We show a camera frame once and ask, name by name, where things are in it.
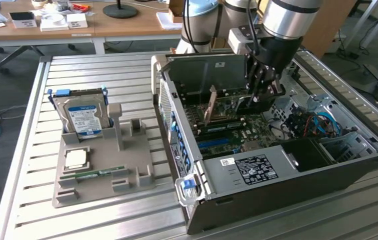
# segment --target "office chair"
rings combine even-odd
[[[66,44],[68,49],[76,50],[76,47],[73,44]],[[9,69],[2,67],[12,59],[14,59],[21,53],[24,53],[25,50],[32,50],[40,57],[44,56],[42,52],[37,49],[36,46],[18,46],[16,50],[0,61],[0,73],[8,74]],[[4,49],[0,47],[0,54],[4,53]]]

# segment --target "side panel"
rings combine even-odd
[[[347,188],[378,168],[378,157],[198,202],[186,224],[192,235]]]

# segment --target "circuit board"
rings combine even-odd
[[[267,148],[279,140],[269,129],[267,120],[260,114],[224,116],[221,111],[217,111],[213,119],[232,118],[236,120],[236,123],[228,125],[237,124],[237,120],[240,125],[235,129],[224,129],[200,134],[198,129],[202,129],[201,126],[204,126],[204,112],[206,107],[206,103],[185,105],[182,107],[204,160]]]

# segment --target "wooden desk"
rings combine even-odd
[[[165,9],[168,6],[158,2],[137,3],[148,5],[157,9]],[[96,37],[169,34],[180,35],[180,30],[162,30],[161,28],[161,25],[156,18],[156,13],[166,12],[165,10],[154,10],[142,6],[128,4],[138,10],[137,15],[126,19],[116,19],[102,14],[102,8],[110,4],[112,2],[93,2],[93,24]]]
[[[180,30],[162,30],[156,19],[158,10],[132,5],[137,16],[128,19],[114,19],[102,14],[102,7],[112,2],[84,2],[90,6],[93,15],[86,16],[88,27],[60,31],[40,31],[40,17],[36,18],[37,27],[14,28],[12,22],[0,27],[0,47],[93,43],[96,54],[104,54],[102,43],[106,41],[136,41],[157,39],[178,39]],[[166,8],[157,2],[144,2],[153,8]],[[26,12],[34,7],[29,0],[0,3],[0,13],[9,19],[9,12]]]

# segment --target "desk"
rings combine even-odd
[[[150,56],[164,53],[57,56],[38,64],[0,201],[0,240],[378,238],[378,169],[341,191],[196,235],[185,234],[150,94]],[[378,125],[378,112],[368,101],[316,58],[304,52],[297,55]],[[312,93],[324,93],[305,74],[299,80]],[[146,126],[156,187],[53,208],[62,123],[46,90],[88,89],[101,84],[108,87],[108,101],[121,103],[121,122],[141,118]]]
[[[104,54],[102,43],[108,41],[136,41],[157,39],[178,39],[180,30],[162,30],[156,19],[154,9],[137,6],[137,16],[129,19],[114,19],[102,14],[102,7],[112,2],[84,2],[94,13],[86,16],[88,28],[76,28],[60,31],[40,31],[40,19],[37,27],[14,28],[12,22],[0,27],[0,47],[93,43],[94,53]],[[157,2],[145,2],[154,8],[165,8],[166,5]],[[0,13],[9,18],[9,12],[26,12],[33,10],[29,0],[0,3]]]

